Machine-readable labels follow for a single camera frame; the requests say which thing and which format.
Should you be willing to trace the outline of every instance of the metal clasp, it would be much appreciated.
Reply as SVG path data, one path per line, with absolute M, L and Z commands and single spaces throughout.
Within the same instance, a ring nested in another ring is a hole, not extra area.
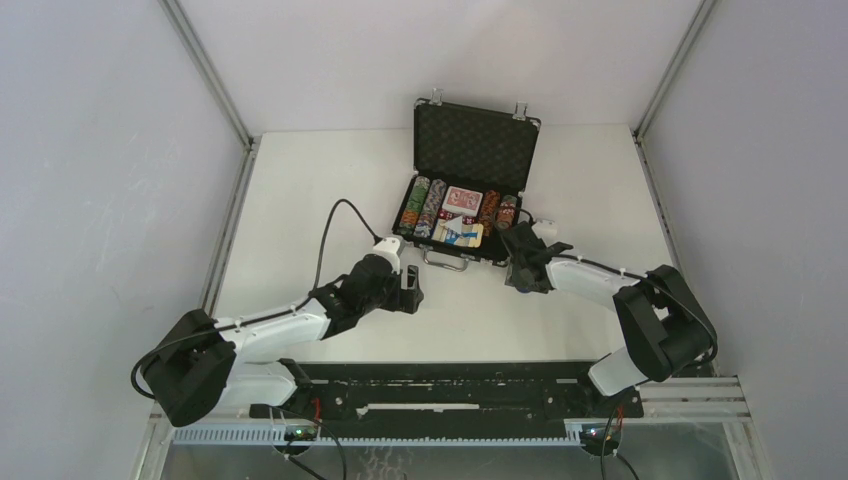
M 527 102 L 515 102 L 515 113 L 512 118 L 516 120 L 527 120 Z
M 434 88 L 432 95 L 430 95 L 430 105 L 441 105 L 442 93 L 444 93 L 444 90 L 441 88 Z

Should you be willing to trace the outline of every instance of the glass enclosure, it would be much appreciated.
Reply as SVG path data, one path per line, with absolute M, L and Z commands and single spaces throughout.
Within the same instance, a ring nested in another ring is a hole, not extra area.
M 643 479 L 737 480 L 723 425 L 626 425 L 619 452 Z M 345 447 L 349 479 L 600 478 L 597 458 L 580 447 Z M 335 447 L 313 447 L 298 457 L 328 479 L 342 478 Z M 607 477 L 632 478 L 607 457 Z M 173 445 L 163 479 L 311 479 L 271 445 Z

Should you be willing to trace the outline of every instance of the case latch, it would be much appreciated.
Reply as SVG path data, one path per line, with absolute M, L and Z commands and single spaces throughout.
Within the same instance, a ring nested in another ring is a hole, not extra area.
M 527 120 L 527 102 L 515 102 L 515 114 L 512 118 L 516 120 Z
M 462 265 L 457 267 L 457 266 L 451 265 L 449 263 L 430 260 L 430 258 L 427 257 L 427 254 L 433 251 L 433 247 L 430 247 L 430 246 L 427 246 L 427 245 L 420 245 L 419 248 L 421 249 L 421 257 L 424 259 L 424 263 L 426 263 L 427 265 L 432 265 L 434 267 L 442 267 L 442 268 L 444 268 L 446 270 L 450 270 L 452 272 L 464 272 L 465 269 L 468 268 L 468 263 L 470 262 L 470 260 L 468 259 L 468 257 L 465 254 L 463 254 L 460 257 L 460 258 L 462 258 Z
M 444 90 L 442 90 L 441 88 L 434 88 L 433 94 L 430 95 L 430 105 L 441 105 L 442 93 L 444 93 Z

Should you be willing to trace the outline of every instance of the black cable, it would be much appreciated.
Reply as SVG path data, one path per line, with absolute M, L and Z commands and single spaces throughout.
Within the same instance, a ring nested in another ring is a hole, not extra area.
M 336 208 L 342 203 L 346 203 L 353 209 L 356 213 L 356 216 L 359 217 L 359 221 L 365 225 L 365 228 L 368 229 L 368 232 L 374 238 L 374 244 L 379 243 L 383 237 L 374 233 L 374 230 L 371 228 L 371 225 L 368 225 L 368 222 L 365 221 L 365 218 L 362 217 L 362 214 L 359 213 L 359 209 L 356 208 L 356 205 L 350 203 L 350 200 L 346 198 L 340 198 L 336 200 L 336 203 L 333 204 L 333 208 L 330 209 L 330 215 L 327 216 L 327 223 L 324 225 L 324 234 L 321 235 L 321 247 L 318 249 L 318 267 L 315 269 L 315 282 L 312 284 L 312 290 L 318 288 L 318 283 L 321 281 L 321 264 L 324 262 L 324 244 L 327 242 L 327 232 L 330 231 L 330 223 L 333 221 L 333 214 L 336 213 Z
M 347 199 L 345 199 L 345 198 L 342 198 L 342 199 L 339 199 L 338 201 L 336 201 L 336 203 L 333 205 L 333 208 L 330 210 L 330 215 L 329 215 L 329 217 L 327 218 L 327 224 L 324 226 L 324 235 L 321 237 L 321 249 L 320 249 L 320 250 L 319 250 L 319 252 L 318 252 L 318 268 L 316 269 L 316 272 L 315 272 L 315 283 L 314 283 L 314 285 L 312 286 L 312 290 L 315 290 L 316 288 L 318 288 L 318 281 L 319 281 L 319 277 L 320 277 L 320 275 L 321 275 L 321 262 L 322 262 L 322 260 L 323 260 L 323 258 L 324 258 L 324 243 L 325 243 L 325 242 L 326 242 L 326 240 L 327 240 L 327 231 L 328 231 L 328 230 L 329 230 L 329 228 L 330 228 L 330 222 L 331 222 L 331 221 L 332 221 L 332 219 L 333 219 L 333 213 L 335 213 L 335 211 L 336 211 L 336 207 L 338 207 L 338 206 L 339 206 L 339 204 L 341 204 L 341 203 L 346 203 L 346 204 L 350 205 L 350 207 L 353 209 L 353 211 L 354 211 L 354 212 L 356 212 L 356 215 L 359 217 L 359 220 L 360 220 L 360 221 L 362 221 L 362 224 L 363 224 L 363 225 L 365 225 L 365 228 L 367 228 L 367 229 L 368 229 L 368 231 L 371 233 L 371 236 L 372 236 L 372 237 L 374 237 L 374 243 L 375 243 L 375 244 L 376 244 L 377 242 L 379 242 L 380 240 L 382 240 L 382 239 L 383 239 L 382 237 L 380 237 L 380 236 L 378 236 L 376 233 L 374 233 L 374 230 L 373 230 L 373 229 L 371 229 L 371 226 L 370 226 L 370 225 L 368 225 L 368 222 L 366 222 L 366 221 L 365 221 L 365 219 L 362 217 L 362 214 L 361 214 L 361 213 L 359 213 L 359 209 L 357 209 L 357 208 L 356 208 L 356 206 L 355 206 L 354 204 L 350 203 L 350 200 L 347 200 Z M 337 278 L 335 281 L 333 281 L 333 283 L 335 283 L 336 281 L 338 281 L 338 280 L 339 280 L 339 279 L 341 279 L 341 278 L 342 278 L 342 277 Z M 284 311 L 279 312 L 279 313 L 271 313 L 271 314 L 264 315 L 264 316 L 259 317 L 259 318 L 254 318 L 254 319 L 252 319 L 252 320 L 248 320 L 248 321 L 246 321 L 246 322 L 242 322 L 242 323 L 241 323 L 241 327 L 248 327 L 248 326 L 253 325 L 253 324 L 255 324 L 255 323 L 264 322 L 264 321 L 267 321 L 267 320 L 273 320 L 273 319 L 275 319 L 275 318 L 279 318 L 279 317 L 283 317 L 283 316 L 285 316 L 285 315 L 289 315 L 289 314 L 293 313 L 293 312 L 294 312 L 294 311 L 296 311 L 296 310 L 300 310 L 300 309 L 301 309 L 304 305 L 306 305 L 307 303 L 309 303 L 309 300 L 311 300 L 311 296 L 307 295 L 306 299 L 305 299 L 305 300 L 303 300 L 303 302 L 301 302 L 299 305 L 297 305 L 297 306 L 294 308 L 294 310 L 292 310 L 291 308 L 289 308 L 289 309 L 284 310 Z M 168 342 L 168 343 L 166 343 L 166 344 L 160 345 L 160 346 L 158 346 L 158 347 L 154 348 L 153 350 L 151 350 L 151 351 L 149 351 L 149 352 L 145 353 L 145 354 L 144 354 L 144 355 L 143 355 L 143 356 L 142 356 L 142 357 L 138 360 L 138 362 L 136 362 L 136 363 L 135 363 L 135 365 L 133 366 L 132 370 L 130 371 L 130 384 L 132 385 L 133 390 L 135 390 L 135 391 L 136 391 L 136 393 L 138 393 L 138 394 L 139 394 L 139 395 L 141 395 L 142 397 L 146 397 L 146 398 L 149 398 L 149 399 L 151 399 L 151 400 L 155 400 L 155 399 L 156 399 L 156 397 L 155 397 L 155 396 L 153 396 L 153 394 L 152 394 L 152 393 L 150 393 L 150 392 L 148 392 L 148 391 L 144 390 L 143 388 L 141 388 L 141 385 L 139 385 L 139 383 L 138 383 L 138 378 L 137 378 L 137 377 L 138 377 L 138 372 L 139 372 L 139 370 L 141 370 L 141 366 L 144 364 L 144 362 L 146 362 L 147 360 L 149 360 L 151 357 L 153 357 L 153 356 L 154 356 L 154 355 L 156 355 L 157 353 L 161 352 L 162 350 L 164 350 L 164 349 L 166 349 L 166 348 L 168 348 L 168 347 L 172 347 L 172 346 L 174 346 L 174 345 L 176 345 L 176 344 L 178 344 L 178 343 L 182 343 L 182 342 L 184 342 L 184 341 L 186 341 L 186 340 L 190 340 L 190 339 L 192 339 L 192 338 L 197 338 L 197 337 L 202 337 L 202 336 L 204 336 L 204 335 L 211 335 L 211 334 L 213 334 L 213 333 L 226 332 L 226 331 L 228 331 L 228 330 L 234 330 L 234 329 L 236 329 L 236 328 L 239 328 L 239 327 L 238 327 L 237 325 L 228 325 L 228 326 L 226 326 L 226 327 L 221 327 L 221 328 L 216 328 L 216 329 L 210 329 L 210 330 L 204 330 L 204 331 L 202 331 L 202 332 L 197 332 L 197 333 L 194 333 L 194 334 L 192 334 L 192 335 L 187 335 L 187 336 L 185 336 L 185 337 L 178 338 L 178 339 L 173 340 L 173 341 L 171 341 L 171 342 Z
M 530 217 L 530 226 L 533 226 L 533 224 L 535 224 L 535 223 L 536 223 L 536 219 L 535 219 L 535 218 L 533 218 L 533 214 L 532 214 L 532 213 L 528 212 L 527 210 L 524 210 L 523 208 L 519 208 L 519 209 L 518 209 L 518 213 L 520 214 L 521 212 L 526 213 L 526 214 L 527 214 L 527 216 L 528 216 L 528 217 Z
M 301 307 L 306 305 L 306 303 L 309 302 L 309 300 L 310 300 L 310 297 L 306 297 L 306 300 L 304 300 L 303 302 L 300 303 L 300 305 L 295 307 L 295 310 L 299 310 Z M 274 318 L 283 317 L 283 316 L 286 316 L 286 315 L 292 313 L 292 311 L 293 310 L 289 308 L 289 309 L 283 310 L 282 312 L 272 313 L 272 314 L 269 314 L 269 315 L 265 315 L 263 317 L 254 318 L 253 320 L 248 320 L 246 322 L 242 322 L 241 326 L 247 327 L 247 326 L 253 325 L 254 323 L 264 322 L 266 320 L 272 320 Z M 229 331 L 229 330 L 235 330 L 236 328 L 239 328 L 238 325 L 233 324 L 233 325 L 227 325 L 227 326 L 221 327 L 221 328 L 212 328 L 212 329 L 209 329 L 209 330 L 203 330 L 202 332 L 197 332 L 197 333 L 193 333 L 191 335 L 186 335 L 185 337 L 181 337 L 181 338 L 178 338 L 176 340 L 172 340 L 168 343 L 159 345 L 158 347 L 154 348 L 153 350 L 145 353 L 137 362 L 135 362 L 135 365 L 133 365 L 133 368 L 130 371 L 130 384 L 132 385 L 133 390 L 135 390 L 136 393 L 138 393 L 142 397 L 146 397 L 146 398 L 149 398 L 151 400 L 155 400 L 156 397 L 154 397 L 152 393 L 141 388 L 141 385 L 139 385 L 139 383 L 138 383 L 138 371 L 141 370 L 141 366 L 144 364 L 144 362 L 146 362 L 147 360 L 149 360 L 151 357 L 155 356 L 157 353 L 161 352 L 162 350 L 165 350 L 166 348 L 169 348 L 169 347 L 173 347 L 174 345 L 176 345 L 178 343 L 182 343 L 186 340 L 191 340 L 192 338 L 202 337 L 202 336 L 205 336 L 205 335 L 211 335 L 213 333 L 220 333 L 220 332 L 226 332 L 226 331 Z
M 327 428 L 327 426 L 324 425 L 320 420 L 316 420 L 314 418 L 307 418 L 303 415 L 300 415 L 299 413 L 290 412 L 290 411 L 285 410 L 281 407 L 275 407 L 273 405 L 269 405 L 269 407 L 276 409 L 280 413 L 283 413 L 283 414 L 288 415 L 290 417 L 300 418 L 300 419 L 306 420 L 307 422 L 312 422 L 315 425 L 318 425 L 319 427 L 321 427 L 323 430 L 326 430 L 327 433 L 330 434 L 330 437 L 332 437 L 333 441 L 336 443 L 336 448 L 338 448 L 338 450 L 339 450 L 339 456 L 342 458 L 342 480 L 347 480 L 347 457 L 345 456 L 345 453 L 344 453 L 344 447 L 342 447 L 342 443 L 339 441 L 339 437 L 337 437 L 335 433 L 333 433 L 329 428 Z
M 607 425 L 604 427 L 604 440 L 601 442 L 601 479 L 607 480 L 607 469 L 604 465 L 604 458 L 607 450 L 607 437 L 609 436 L 609 429 L 612 426 L 612 419 L 615 418 L 616 412 L 618 412 L 618 407 L 620 407 L 624 403 L 624 399 L 627 398 L 627 394 L 634 390 L 634 387 L 627 387 L 621 392 L 618 393 L 618 399 L 616 399 L 612 403 L 612 411 L 610 412 L 610 417 L 607 420 Z
M 633 474 L 633 478 L 635 478 L 636 480 L 640 480 L 639 475 L 636 473 L 636 470 L 633 469 L 633 465 L 630 465 L 630 462 L 628 462 L 627 459 L 624 458 L 624 455 L 617 453 L 615 456 L 618 457 L 619 460 L 621 460 L 621 463 L 623 463 L 628 470 L 630 470 L 630 473 Z
M 306 472 L 306 473 L 308 473 L 308 474 L 312 475 L 314 478 L 316 478 L 316 479 L 318 479 L 318 480 L 327 480 L 326 478 L 324 478 L 324 477 L 322 477 L 321 475 L 319 475 L 319 474 L 318 474 L 315 470 L 312 470 L 311 468 L 307 467 L 307 466 L 306 466 L 306 465 L 304 465 L 304 464 L 303 464 L 300 460 L 298 460 L 298 459 L 296 459 L 296 458 L 292 457 L 291 455 L 289 455 L 289 457 L 288 457 L 288 458 L 286 458 L 286 460 L 288 460 L 288 461 L 292 462 L 292 463 L 293 463 L 293 464 L 295 464 L 297 467 L 299 467 L 301 470 L 303 470 L 304 472 Z
M 585 263 L 587 265 L 592 265 L 593 267 L 598 267 L 601 270 L 606 270 L 607 272 L 614 273 L 616 275 L 622 274 L 621 270 L 617 270 L 617 269 L 612 268 L 608 265 L 604 265 L 603 263 L 600 263 L 600 262 L 595 262 L 593 260 L 589 260 L 589 259 L 586 259 L 586 258 L 579 258 L 576 255 L 569 255 L 569 254 L 566 254 L 566 253 L 560 253 L 559 255 L 555 255 L 555 257 L 557 257 L 557 258 L 567 258 L 567 259 L 570 259 L 570 260 L 575 260 L 577 262 Z M 641 280 L 641 281 L 647 283 L 648 285 L 653 287 L 655 290 L 662 293 L 667 299 L 674 302 L 678 307 L 682 308 L 683 311 L 685 311 L 687 314 L 689 314 L 689 316 L 694 318 L 696 322 L 700 323 L 701 326 L 704 327 L 704 330 L 706 330 L 707 335 L 710 336 L 710 353 L 706 357 L 701 359 L 700 361 L 690 363 L 689 365 L 687 365 L 688 367 L 698 367 L 698 366 L 701 366 L 701 365 L 706 365 L 706 364 L 712 362 L 713 360 L 715 360 L 715 357 L 718 354 L 718 339 L 716 338 L 715 334 L 713 333 L 713 330 L 707 327 L 707 322 L 705 322 L 700 316 L 695 315 L 695 312 L 693 312 L 689 307 L 684 305 L 683 302 L 678 300 L 677 297 L 675 297 L 674 295 L 671 294 L 671 292 L 669 292 L 668 290 L 666 290 L 662 286 L 658 285 L 656 282 L 654 282 L 650 278 L 645 277 L 643 275 L 637 275 L 635 273 L 630 273 L 630 272 L 627 272 L 627 271 L 623 272 L 623 274 L 627 278 L 632 278 L 634 280 Z

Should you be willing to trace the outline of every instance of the red wire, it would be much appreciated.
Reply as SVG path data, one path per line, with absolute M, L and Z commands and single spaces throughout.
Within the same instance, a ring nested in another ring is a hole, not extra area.
M 618 407 L 618 428 L 616 431 L 620 432 L 621 429 L 624 428 L 624 406 Z
M 321 399 L 313 398 L 312 405 L 315 406 L 315 420 L 321 421 Z

